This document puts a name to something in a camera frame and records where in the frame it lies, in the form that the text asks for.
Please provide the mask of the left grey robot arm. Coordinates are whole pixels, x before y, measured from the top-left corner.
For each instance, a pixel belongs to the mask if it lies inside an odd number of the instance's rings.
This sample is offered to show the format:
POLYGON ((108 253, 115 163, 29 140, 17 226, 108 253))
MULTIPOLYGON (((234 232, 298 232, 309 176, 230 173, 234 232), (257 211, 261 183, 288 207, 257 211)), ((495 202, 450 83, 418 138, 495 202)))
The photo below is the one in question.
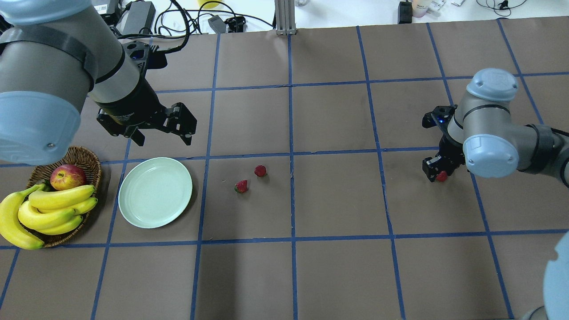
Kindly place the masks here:
POLYGON ((145 79, 165 55, 147 43, 120 39, 89 0, 3 0, 1 16, 0 157, 47 165, 67 154, 86 98, 112 136, 144 145, 144 129, 179 136, 186 145, 197 119, 183 103, 165 107, 145 79))

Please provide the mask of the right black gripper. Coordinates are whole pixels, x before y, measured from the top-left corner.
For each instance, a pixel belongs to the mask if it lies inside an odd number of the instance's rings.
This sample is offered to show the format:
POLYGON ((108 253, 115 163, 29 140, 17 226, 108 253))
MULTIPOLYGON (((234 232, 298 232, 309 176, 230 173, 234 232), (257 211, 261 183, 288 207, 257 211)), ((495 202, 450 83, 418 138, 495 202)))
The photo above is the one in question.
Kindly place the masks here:
POLYGON ((451 176, 464 164, 462 144, 451 138, 448 130, 456 109, 457 105, 437 106, 422 118, 422 126, 425 129, 437 127, 442 133, 435 157, 427 157, 422 161, 422 170, 430 182, 436 181, 435 176, 439 172, 447 171, 447 176, 451 176))

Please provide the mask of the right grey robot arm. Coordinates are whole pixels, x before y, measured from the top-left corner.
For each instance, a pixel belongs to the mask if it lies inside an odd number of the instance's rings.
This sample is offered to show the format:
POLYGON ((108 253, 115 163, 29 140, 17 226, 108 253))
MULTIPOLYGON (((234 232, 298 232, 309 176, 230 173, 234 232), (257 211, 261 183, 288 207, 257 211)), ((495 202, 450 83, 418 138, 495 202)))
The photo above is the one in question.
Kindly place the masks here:
POLYGON ((510 102, 520 85, 513 74, 485 68, 470 80, 461 101, 427 112, 421 125, 442 137, 421 168, 433 182, 464 165, 475 176, 503 178, 514 172, 556 178, 568 186, 568 133, 546 125, 512 122, 510 102))

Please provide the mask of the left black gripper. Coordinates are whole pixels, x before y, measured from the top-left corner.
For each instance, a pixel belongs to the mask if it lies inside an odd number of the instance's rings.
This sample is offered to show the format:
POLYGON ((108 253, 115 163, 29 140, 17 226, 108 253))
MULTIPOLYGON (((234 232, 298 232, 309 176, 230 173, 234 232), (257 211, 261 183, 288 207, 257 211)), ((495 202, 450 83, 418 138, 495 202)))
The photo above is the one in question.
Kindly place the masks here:
POLYGON ((192 144, 196 133, 197 118, 186 105, 176 103, 165 109, 145 78, 139 78, 126 97, 97 105, 100 107, 97 122, 109 134, 125 136, 140 147, 145 142, 141 129, 164 129, 165 133, 179 136, 187 146, 192 144))

